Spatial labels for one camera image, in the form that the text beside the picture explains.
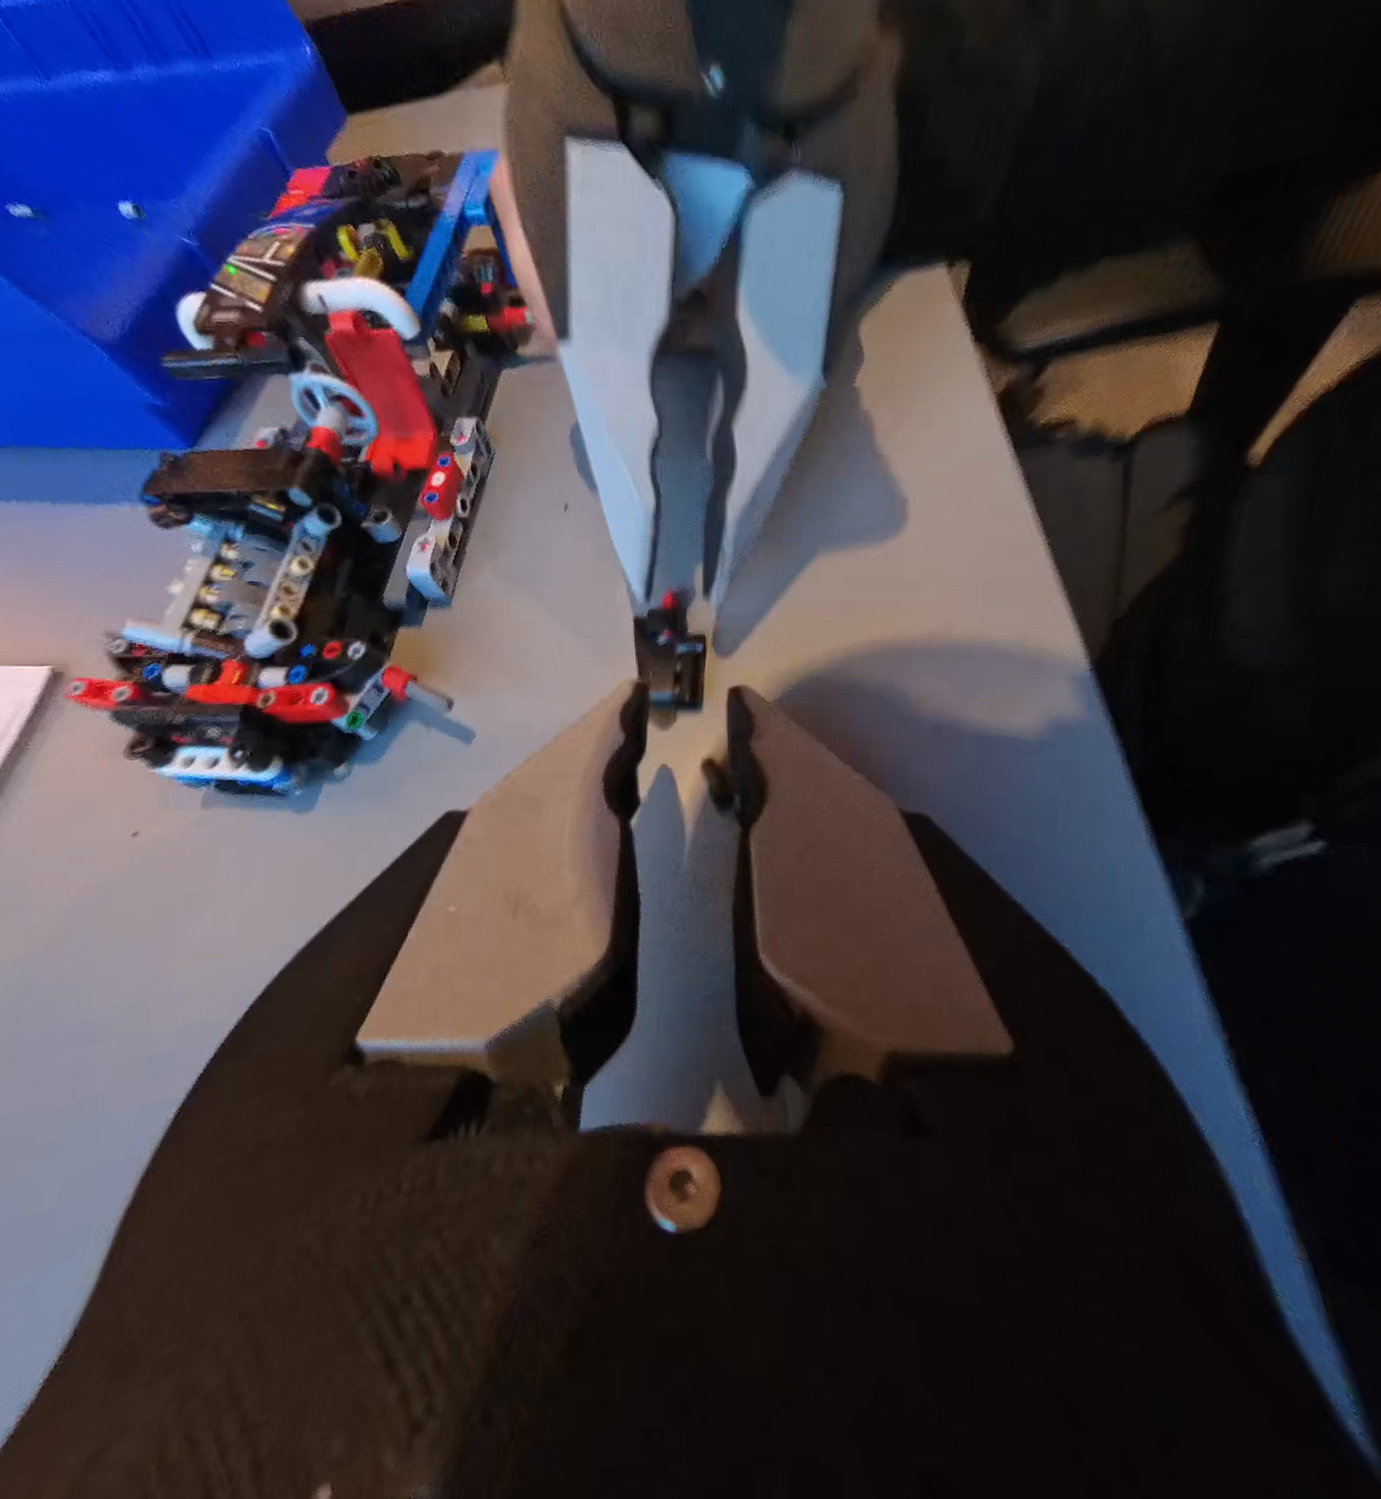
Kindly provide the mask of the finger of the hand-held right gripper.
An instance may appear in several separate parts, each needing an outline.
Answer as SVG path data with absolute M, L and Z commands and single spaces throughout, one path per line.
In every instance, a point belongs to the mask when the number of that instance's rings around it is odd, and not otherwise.
M 568 330 L 559 358 L 629 598 L 655 574 L 661 416 L 652 369 L 670 317 L 676 212 L 619 142 L 564 140 Z
M 721 605 L 758 539 L 824 390 L 844 190 L 786 172 L 752 190 L 716 284 L 718 400 L 704 593 Z

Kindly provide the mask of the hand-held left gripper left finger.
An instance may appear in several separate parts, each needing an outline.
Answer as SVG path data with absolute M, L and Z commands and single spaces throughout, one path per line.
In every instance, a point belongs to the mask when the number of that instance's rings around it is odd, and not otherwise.
M 647 729 L 625 680 L 465 812 L 357 1031 L 365 1063 L 568 1092 L 614 1058 L 637 1014 Z

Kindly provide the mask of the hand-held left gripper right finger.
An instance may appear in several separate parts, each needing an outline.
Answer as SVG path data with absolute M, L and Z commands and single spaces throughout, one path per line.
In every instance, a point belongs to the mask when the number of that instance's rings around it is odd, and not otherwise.
M 770 1100 L 893 1063 L 1001 1063 L 1014 1038 L 902 811 L 785 709 L 728 690 L 734 1014 Z

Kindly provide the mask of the black toy assembly red pin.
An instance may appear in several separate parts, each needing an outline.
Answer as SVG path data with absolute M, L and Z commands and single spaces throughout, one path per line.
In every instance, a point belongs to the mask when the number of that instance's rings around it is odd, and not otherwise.
M 635 657 L 651 709 L 674 716 L 704 708 L 708 639 L 689 629 L 685 590 L 664 590 L 635 618 Z

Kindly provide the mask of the light grey desk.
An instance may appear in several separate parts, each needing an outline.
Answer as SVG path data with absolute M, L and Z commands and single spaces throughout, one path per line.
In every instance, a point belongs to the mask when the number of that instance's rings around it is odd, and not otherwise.
M 200 798 L 49 695 L 0 785 L 0 1445 L 96 1282 L 178 1104 L 246 1002 L 414 835 L 619 685 L 629 605 L 554 365 L 491 407 L 459 602 L 406 646 L 457 698 L 305 799 Z M 1354 1380 L 1149 838 L 1075 618 L 944 267 L 865 313 L 726 598 L 708 708 L 643 763 L 643 983 L 584 1122 L 754 1121 L 713 929 L 734 830 L 706 808 L 728 685 L 780 699 L 925 812 L 1106 990 L 1243 1211 L 1292 1334 L 1360 1446 Z

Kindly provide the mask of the toy brick vehicle model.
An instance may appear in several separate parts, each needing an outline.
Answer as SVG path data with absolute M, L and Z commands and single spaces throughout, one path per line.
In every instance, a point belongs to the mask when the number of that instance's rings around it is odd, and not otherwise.
M 493 177 L 498 150 L 310 166 L 181 300 L 181 377 L 283 377 L 294 420 L 252 445 L 166 455 L 148 519 L 189 539 L 160 620 L 104 641 L 68 699 L 125 733 L 125 761 L 229 796 L 346 774 L 417 703 L 397 664 L 457 602 L 493 464 L 498 378 L 531 342 Z

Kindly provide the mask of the blue plastic storage box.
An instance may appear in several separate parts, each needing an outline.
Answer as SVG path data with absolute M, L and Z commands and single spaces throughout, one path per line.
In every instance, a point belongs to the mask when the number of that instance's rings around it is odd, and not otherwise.
M 176 304 L 344 123 L 287 3 L 0 3 L 0 445 L 190 445 Z

